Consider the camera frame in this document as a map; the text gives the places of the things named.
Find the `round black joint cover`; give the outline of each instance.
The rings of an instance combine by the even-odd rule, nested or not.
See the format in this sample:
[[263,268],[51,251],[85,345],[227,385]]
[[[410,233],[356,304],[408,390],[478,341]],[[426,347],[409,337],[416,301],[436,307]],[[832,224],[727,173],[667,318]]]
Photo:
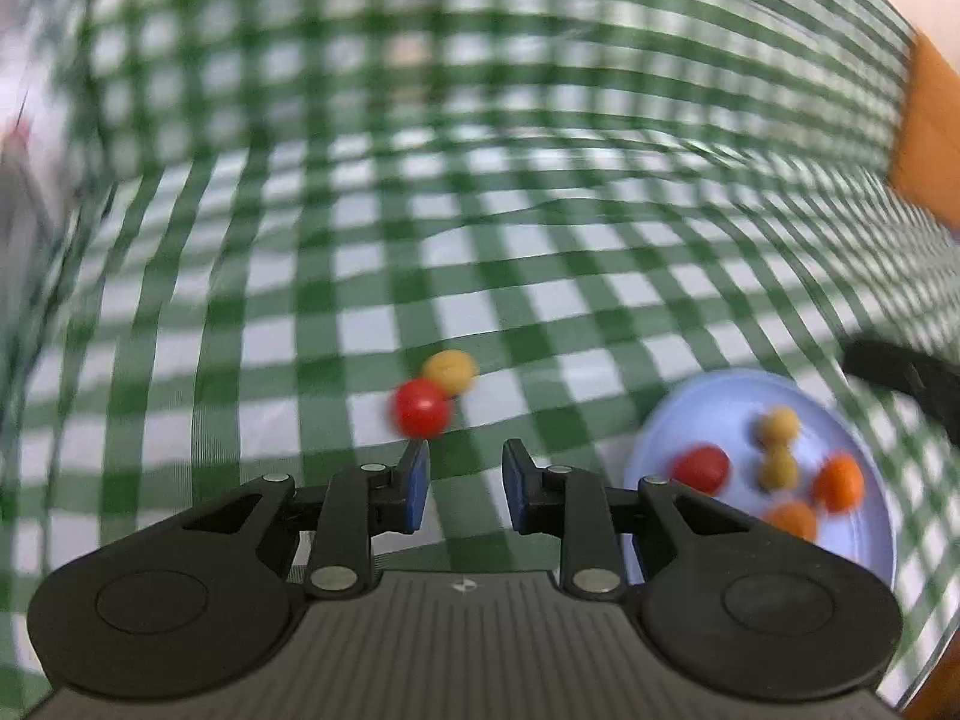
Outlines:
[[154,700],[247,672],[289,619],[284,582],[248,546],[174,529],[62,567],[38,589],[27,624],[57,683]]
[[763,524],[693,539],[646,584],[640,623],[693,680],[785,703],[876,685],[902,625],[869,571]]

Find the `yellow ball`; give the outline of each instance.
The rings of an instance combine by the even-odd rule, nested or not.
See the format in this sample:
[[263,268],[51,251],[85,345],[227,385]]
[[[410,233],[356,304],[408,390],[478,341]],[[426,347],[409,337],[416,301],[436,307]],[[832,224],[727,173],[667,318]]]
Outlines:
[[448,349],[427,360],[422,375],[453,397],[467,391],[473,384],[477,363],[467,352]]
[[800,418],[793,409],[779,406],[760,420],[758,437],[767,449],[786,447],[800,435]]

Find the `plate rim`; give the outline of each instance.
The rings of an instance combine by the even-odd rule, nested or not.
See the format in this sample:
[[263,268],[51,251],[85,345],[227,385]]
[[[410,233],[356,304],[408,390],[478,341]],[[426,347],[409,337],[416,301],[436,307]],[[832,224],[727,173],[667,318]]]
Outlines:
[[[886,515],[886,526],[887,526],[887,535],[890,538],[890,576],[889,577],[878,577],[881,579],[886,586],[890,589],[894,589],[896,584],[896,533],[894,532],[894,523],[893,517],[890,515],[890,504],[887,501],[887,483],[883,479],[883,476],[880,474],[880,469],[877,468],[877,462],[874,460],[874,455],[870,451],[870,448],[867,447],[864,440],[861,439],[853,429],[851,429],[850,423],[837,412],[837,409],[832,409],[825,406],[819,400],[814,398],[812,395],[804,392],[800,386],[793,380],[789,379],[786,376],[781,376],[779,373],[773,373],[769,370],[762,370],[762,368],[752,368],[752,367],[730,367],[724,368],[723,370],[709,370],[704,371],[703,373],[695,374],[685,381],[681,382],[678,386],[669,392],[658,404],[654,410],[650,413],[649,418],[644,420],[644,423],[640,427],[640,435],[637,436],[637,440],[634,442],[632,447],[630,458],[627,459],[627,464],[624,466],[623,470],[623,481],[622,484],[628,490],[633,490],[637,483],[630,481],[632,476],[632,466],[634,465],[634,458],[642,457],[641,450],[644,448],[644,444],[648,442],[651,435],[651,427],[656,427],[656,425],[664,420],[664,413],[671,406],[674,400],[679,400],[680,396],[687,395],[690,392],[697,391],[702,389],[703,386],[713,384],[716,379],[727,378],[728,376],[737,376],[737,377],[746,377],[757,379],[760,381],[765,381],[768,384],[775,384],[777,386],[785,386],[787,389],[792,389],[800,397],[803,397],[805,401],[808,401],[811,405],[818,408],[821,412],[827,415],[828,418],[832,419],[840,429],[847,434],[851,441],[856,445],[856,448],[859,450],[861,456],[867,461],[867,467],[870,469],[870,474],[874,477],[874,482],[877,484],[877,488],[880,490],[880,500],[883,503],[883,513]],[[622,547],[624,553],[628,549],[632,550],[631,539],[629,535],[624,535],[622,539]],[[628,556],[624,555],[624,560],[628,560]]]

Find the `light purple plate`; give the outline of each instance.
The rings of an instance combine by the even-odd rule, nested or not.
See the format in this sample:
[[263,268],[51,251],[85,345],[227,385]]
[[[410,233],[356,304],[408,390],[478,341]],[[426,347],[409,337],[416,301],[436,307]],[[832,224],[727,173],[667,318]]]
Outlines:
[[[800,418],[800,437],[791,450],[800,466],[800,488],[765,493],[755,483],[760,447],[752,438],[757,418],[787,406]],[[668,476],[673,459],[699,443],[714,443],[730,456],[731,478],[715,496],[754,517],[782,500],[809,500],[813,477],[827,455],[850,452],[863,470],[866,495],[852,514],[818,517],[817,544],[857,562],[893,586],[896,541],[883,481],[870,451],[837,413],[808,397],[789,379],[762,370],[722,370],[690,380],[661,402],[647,420],[627,462],[624,487],[635,490],[643,476]],[[643,581],[630,536],[623,538],[627,573]]]

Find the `black object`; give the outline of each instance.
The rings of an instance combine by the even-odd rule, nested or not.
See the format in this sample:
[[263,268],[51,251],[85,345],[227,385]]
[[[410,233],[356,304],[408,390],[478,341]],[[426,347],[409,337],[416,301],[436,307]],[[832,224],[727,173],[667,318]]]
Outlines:
[[320,488],[267,476],[48,577],[32,717],[893,716],[871,690],[901,615],[865,569],[682,485],[605,488],[518,440],[502,469],[515,529],[562,540],[556,583],[373,569],[371,536],[419,527],[424,442]]
[[868,384],[910,395],[927,416],[947,429],[960,447],[960,370],[949,362],[879,338],[861,336],[844,345],[840,367]]

